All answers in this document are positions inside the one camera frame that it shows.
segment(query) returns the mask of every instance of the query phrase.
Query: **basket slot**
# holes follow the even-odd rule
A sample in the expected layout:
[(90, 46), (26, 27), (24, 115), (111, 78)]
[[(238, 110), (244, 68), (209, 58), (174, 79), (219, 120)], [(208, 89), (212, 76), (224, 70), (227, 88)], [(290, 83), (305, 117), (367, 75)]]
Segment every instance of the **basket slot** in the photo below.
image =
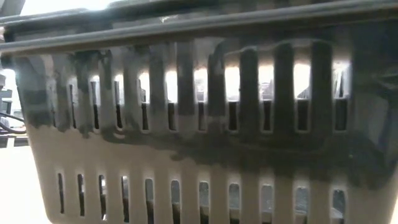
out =
[(308, 205), (310, 192), (307, 187), (297, 187), (295, 189), (295, 224), (303, 224), (308, 220)]
[(205, 103), (198, 102), (198, 130), (206, 130), (206, 115), (205, 115)]
[[(208, 58), (208, 116), (221, 119), (226, 112), (226, 93), (224, 61), (218, 61), (215, 55)], [(207, 119), (207, 128), (210, 132), (220, 132), (220, 123), (212, 125), (214, 119)]]
[(103, 175), (98, 177), (99, 202), (101, 204), (101, 219), (106, 220), (106, 180)]
[(229, 223), (228, 173), (218, 166), (210, 170), (210, 217), (209, 223)]
[(237, 58), (225, 60), (229, 66), (225, 68), (225, 91), (226, 101), (228, 102), (228, 129), (231, 133), (237, 133), (239, 130), (239, 99), (240, 99), (240, 69), (235, 66)]
[(152, 179), (145, 180), (145, 198), (146, 198), (146, 220), (147, 223), (154, 223), (154, 181)]
[(262, 131), (269, 133), (273, 126), (274, 104), (274, 62), (269, 55), (259, 55), (261, 63), (258, 68), (259, 97), (261, 99)]
[(181, 223), (199, 224), (198, 176), (196, 166), (187, 164), (181, 170)]
[(336, 99), (335, 100), (335, 130), (346, 131), (348, 120), (348, 100)]
[(72, 127), (76, 128), (76, 108), (75, 108), (75, 103), (77, 99), (75, 99), (73, 92), (75, 91), (73, 84), (69, 84), (69, 104), (70, 104), (70, 116), (71, 116), (71, 121), (72, 121)]
[(121, 84), (123, 81), (114, 81), (114, 102), (115, 102), (115, 109), (116, 109), (116, 127), (122, 129), (123, 122), (122, 122), (122, 109), (123, 104), (121, 102)]
[(274, 210), (274, 189), (271, 185), (261, 187), (261, 223), (272, 223), (272, 211)]
[(274, 205), (274, 223), (294, 223), (294, 195), (293, 179), (289, 177), (276, 176), (275, 178), (275, 205)]
[(241, 223), (260, 223), (260, 185), (257, 174), (242, 174)]
[(121, 190), (122, 190), (122, 203), (123, 203), (123, 221), (125, 223), (130, 222), (130, 211), (129, 211), (129, 178), (127, 176), (121, 177)]
[(164, 60), (162, 58), (161, 46), (154, 46), (150, 52), (149, 62), (149, 84), (150, 84), (150, 126), (152, 133), (168, 132), (165, 93)]
[(100, 83), (97, 81), (90, 81), (90, 88), (91, 88), (91, 105), (93, 106), (93, 122), (94, 122), (94, 128), (99, 129), (100, 128), (100, 121), (99, 121), (99, 110), (101, 109), (99, 104), (98, 104), (98, 91), (97, 89), (100, 88)]
[(145, 83), (149, 83), (149, 74), (142, 73), (139, 75), (138, 79), (138, 100), (141, 107), (141, 116), (139, 118), (139, 124), (143, 131), (149, 130), (149, 96), (150, 96), (150, 88), (149, 85), (145, 86)]
[(241, 216), (241, 191), (239, 184), (228, 187), (229, 223), (239, 224)]
[(50, 115), (52, 119), (53, 127), (57, 128), (57, 86), (55, 84), (55, 80), (49, 81), (49, 107), (50, 107)]
[(343, 190), (334, 190), (332, 195), (331, 221), (332, 223), (345, 223), (346, 195)]
[(170, 184), (171, 204), (173, 212), (173, 224), (180, 224), (181, 217), (181, 203), (180, 203), (180, 183), (177, 180), (172, 180)]
[(177, 115), (175, 114), (175, 103), (167, 103), (167, 118), (169, 119), (170, 131), (176, 131)]
[(170, 203), (170, 181), (168, 170), (164, 166), (155, 168), (154, 179), (154, 223), (172, 224), (172, 204)]
[(209, 223), (209, 184), (199, 182), (200, 224)]
[(63, 179), (62, 174), (58, 174), (58, 192), (60, 195), (60, 213), (65, 213), (64, 197), (63, 197)]
[(309, 131), (310, 128), (310, 120), (309, 120), (309, 110), (310, 110), (310, 101), (307, 99), (297, 99), (296, 101), (297, 107), (297, 124), (296, 128), (298, 131)]
[(193, 44), (177, 43), (178, 130), (196, 131)]
[(291, 135), (294, 132), (294, 51), (283, 44), (274, 52), (275, 104), (274, 133)]
[(309, 223), (330, 223), (330, 185), (327, 182), (312, 180), (310, 183)]
[(232, 132), (236, 132), (239, 128), (238, 108), (238, 102), (228, 102), (228, 129)]
[(85, 189), (84, 189), (84, 177), (81, 174), (77, 175), (77, 184), (79, 190), (79, 204), (80, 204), (80, 216), (85, 216)]
[(328, 43), (313, 43), (311, 130), (317, 136), (327, 136), (333, 130), (332, 58), (332, 48)]
[(247, 140), (257, 138), (260, 131), (258, 93), (259, 62), (257, 52), (245, 50), (240, 55), (239, 135)]

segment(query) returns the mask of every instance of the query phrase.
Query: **glossy plastic surface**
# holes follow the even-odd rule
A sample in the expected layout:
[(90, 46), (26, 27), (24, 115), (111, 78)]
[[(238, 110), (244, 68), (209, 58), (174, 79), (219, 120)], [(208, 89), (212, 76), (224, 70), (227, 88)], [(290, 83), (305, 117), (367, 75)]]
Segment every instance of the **glossy plastic surface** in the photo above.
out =
[[(169, 20), (178, 24), (219, 13), (110, 22), (102, 28), (85, 26), (84, 32), (174, 22)], [(129, 180), (126, 198), (132, 223), (176, 221), (172, 180), (181, 185), (182, 223), (201, 220), (200, 182), (210, 184), (210, 223), (236, 219), (228, 213), (233, 204), (227, 202), (230, 184), (240, 186), (236, 217), (243, 223), (266, 222), (260, 203), (263, 185), (273, 188), (273, 209), (268, 211), (272, 223), (294, 222), (297, 187), (309, 189), (310, 223), (335, 221), (335, 189), (345, 192), (345, 211), (340, 213), (346, 214), (346, 222), (389, 223), (397, 182), (398, 22), (305, 28), (297, 23), (284, 26), (283, 20), (275, 24), (279, 27), (258, 22), (249, 32), (165, 33), (167, 40), (160, 42), (148, 38), (119, 45), (115, 39), (111, 47), (94, 49), (94, 42), (84, 47), (90, 50), (59, 48), (37, 55), (30, 50), (11, 57), (51, 221), (102, 219), (98, 176), (104, 175), (110, 223), (123, 221), (126, 214), (122, 176)], [(12, 38), (18, 43), (81, 30), (22, 32)], [(309, 87), (301, 95), (294, 92), (297, 64), (306, 64), (310, 73)], [(348, 78), (336, 88), (334, 74), (342, 64)], [(271, 72), (264, 67), (272, 67)], [(237, 100), (228, 98), (231, 87), (225, 84), (227, 71), (234, 69), (239, 71)], [(203, 101), (197, 98), (197, 71), (206, 74)], [(175, 101), (167, 96), (170, 73), (177, 80)], [(261, 95), (263, 73), (273, 77), (267, 84), (273, 86), (269, 96)], [(145, 93), (142, 74), (149, 77)], [(85, 177), (83, 219), (78, 174)], [(153, 208), (146, 203), (146, 179), (154, 180)], [(153, 220), (147, 219), (149, 211)]]

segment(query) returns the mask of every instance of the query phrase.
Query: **bright light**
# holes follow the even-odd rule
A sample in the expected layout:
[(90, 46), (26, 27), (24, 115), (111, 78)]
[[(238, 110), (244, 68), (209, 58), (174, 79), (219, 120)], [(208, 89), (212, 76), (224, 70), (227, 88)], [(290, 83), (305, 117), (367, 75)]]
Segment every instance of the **bright light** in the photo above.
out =
[(4, 88), (12, 90), (12, 92), (17, 93), (16, 82), (15, 82), (15, 71), (12, 69), (5, 68), (1, 70), (1, 75), (6, 77), (6, 82)]
[(91, 82), (99, 82), (99, 81), (100, 81), (100, 76), (99, 76), (99, 75), (93, 75), (93, 76), (90, 78), (90, 81), (91, 81)]
[(21, 15), (34, 15), (78, 8), (102, 10), (112, 2), (116, 1), (120, 0), (26, 0), (24, 7), (22, 8)]
[(259, 83), (270, 83), (274, 79), (274, 66), (261, 65), (259, 67)]
[(207, 69), (201, 68), (193, 73), (195, 79), (195, 93), (199, 102), (207, 101)]
[(238, 67), (225, 68), (225, 90), (228, 101), (239, 101), (240, 82)]
[(122, 74), (119, 74), (119, 75), (116, 75), (115, 77), (114, 77), (114, 80), (115, 81), (117, 81), (117, 82), (123, 82), (123, 75)]
[(310, 86), (311, 66), (309, 64), (296, 63), (294, 65), (294, 97)]
[(138, 76), (139, 82), (141, 84), (141, 90), (145, 91), (145, 101), (143, 103), (149, 103), (150, 98), (150, 88), (149, 88), (149, 74), (147, 72), (143, 72)]
[(167, 99), (171, 103), (178, 101), (177, 72), (174, 70), (166, 72)]

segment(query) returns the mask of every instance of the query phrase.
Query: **gray plastic basket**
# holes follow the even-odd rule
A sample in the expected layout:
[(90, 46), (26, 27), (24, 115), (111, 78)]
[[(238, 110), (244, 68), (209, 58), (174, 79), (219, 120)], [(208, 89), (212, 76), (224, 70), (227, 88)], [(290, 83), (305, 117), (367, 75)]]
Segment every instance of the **gray plastic basket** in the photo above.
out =
[(389, 223), (397, 6), (157, 1), (3, 19), (50, 221)]

